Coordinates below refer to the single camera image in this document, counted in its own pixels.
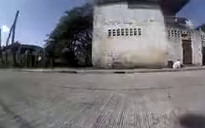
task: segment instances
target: white dog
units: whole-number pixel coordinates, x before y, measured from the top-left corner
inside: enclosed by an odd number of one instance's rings
[[[181,68],[181,61],[177,60],[173,64],[173,69],[180,69]]]

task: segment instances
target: utility pole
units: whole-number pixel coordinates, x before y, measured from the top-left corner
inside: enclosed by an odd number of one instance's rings
[[[2,29],[0,28],[0,59],[1,63],[3,63],[3,58],[2,58]]]
[[[9,44],[9,39],[10,39],[10,36],[12,35],[12,40],[11,40],[11,42],[12,42],[12,44],[14,44],[14,40],[15,40],[15,28],[16,28],[16,23],[17,23],[17,18],[18,18],[18,16],[19,16],[19,12],[20,11],[17,11],[16,12],[16,16],[15,16],[15,19],[14,19],[14,22],[13,22],[13,24],[12,24],[12,27],[10,28],[10,31],[9,31],[9,35],[8,35],[8,38],[7,38],[7,40],[6,40],[6,48],[8,47],[8,44]],[[8,64],[8,53],[7,53],[7,49],[5,49],[5,53],[6,53],[6,64]]]
[[[17,23],[17,19],[18,19],[19,13],[20,13],[20,11],[16,12],[15,20],[14,20],[14,23],[13,23],[12,44],[14,44],[14,42],[15,42],[16,23]],[[12,50],[12,54],[13,54],[13,66],[16,67],[17,66],[17,63],[16,63],[16,49]]]

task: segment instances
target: door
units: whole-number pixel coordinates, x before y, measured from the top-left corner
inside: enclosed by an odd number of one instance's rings
[[[191,40],[183,40],[183,64],[192,64]]]

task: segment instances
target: concrete road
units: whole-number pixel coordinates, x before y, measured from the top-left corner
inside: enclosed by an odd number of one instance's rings
[[[43,74],[0,70],[0,128],[205,128],[205,70]]]

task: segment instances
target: green foliage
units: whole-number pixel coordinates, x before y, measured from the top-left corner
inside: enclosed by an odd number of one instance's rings
[[[90,4],[66,11],[48,35],[45,50],[50,58],[62,58],[70,66],[91,63],[93,8]]]

